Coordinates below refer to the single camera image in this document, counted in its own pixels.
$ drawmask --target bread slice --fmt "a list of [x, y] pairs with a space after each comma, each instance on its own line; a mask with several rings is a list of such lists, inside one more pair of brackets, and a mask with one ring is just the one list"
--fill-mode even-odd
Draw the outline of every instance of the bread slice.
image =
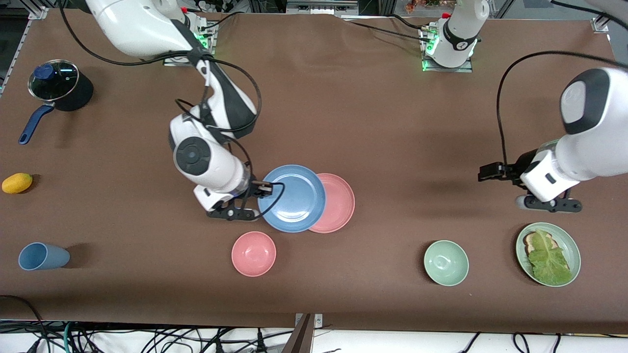
[[[530, 233], [528, 235], [526, 235], [525, 238], [523, 238], [523, 243], [526, 245], [526, 254], [529, 256], [531, 252], [534, 251], [534, 245], [532, 245], [532, 236], [535, 235], [536, 233]], [[551, 248], [552, 249], [556, 249], [558, 247], [558, 243], [554, 240], [554, 238], [552, 238], [550, 233], [547, 233], [547, 235], [545, 235], [547, 238], [549, 238], [549, 241], [551, 242]]]

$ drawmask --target blue plate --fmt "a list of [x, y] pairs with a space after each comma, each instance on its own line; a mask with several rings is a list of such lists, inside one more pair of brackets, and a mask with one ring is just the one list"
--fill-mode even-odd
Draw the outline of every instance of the blue plate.
[[[266, 222], [282, 232], [298, 233], [311, 228], [325, 210], [325, 188], [313, 171], [300, 165], [275, 168], [264, 178], [266, 182], [286, 185], [281, 199], [264, 215]], [[273, 194], [257, 201], [264, 212], [277, 199], [281, 185], [273, 187]]]

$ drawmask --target green plate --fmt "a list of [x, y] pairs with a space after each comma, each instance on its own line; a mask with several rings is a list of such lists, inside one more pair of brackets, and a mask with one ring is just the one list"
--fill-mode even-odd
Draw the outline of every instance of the green plate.
[[443, 286], [460, 284], [469, 272], [467, 254], [449, 240], [439, 240], [430, 245], [425, 251], [423, 264], [428, 276]]
[[[547, 285], [536, 278], [534, 278], [532, 273], [532, 264], [528, 260], [528, 255], [526, 254], [526, 245], [523, 243], [523, 239], [526, 235], [533, 233], [537, 230], [546, 231], [550, 233], [552, 239], [556, 241], [558, 246], [563, 250], [563, 255], [567, 260], [567, 264], [569, 265], [569, 269], [571, 270], [571, 280], [564, 285]], [[519, 260], [519, 264], [521, 268], [538, 283], [541, 283], [544, 286], [549, 287], [562, 287], [566, 286], [569, 283], [573, 282], [580, 273], [580, 251], [578, 250], [578, 246], [576, 242], [573, 241], [573, 238], [567, 232], [565, 232], [562, 228], [550, 224], [550, 223], [532, 223], [525, 227], [520, 233], [519, 237], [517, 237], [517, 243], [515, 244], [515, 251], [517, 252], [517, 260]]]

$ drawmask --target lettuce leaf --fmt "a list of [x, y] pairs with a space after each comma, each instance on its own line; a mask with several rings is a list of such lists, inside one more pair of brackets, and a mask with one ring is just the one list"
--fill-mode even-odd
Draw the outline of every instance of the lettuce leaf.
[[546, 285], [559, 286], [571, 280], [571, 271], [560, 247], [552, 249], [548, 233], [536, 231], [532, 236], [534, 250], [528, 255], [534, 277]]

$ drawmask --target black pot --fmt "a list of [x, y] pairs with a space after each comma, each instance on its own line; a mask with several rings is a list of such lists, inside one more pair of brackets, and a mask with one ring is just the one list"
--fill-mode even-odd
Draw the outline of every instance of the black pot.
[[19, 144], [30, 141], [41, 118], [52, 110], [70, 112], [86, 105], [92, 98], [94, 85], [73, 63], [50, 60], [35, 68], [28, 79], [28, 91], [45, 103], [28, 119]]

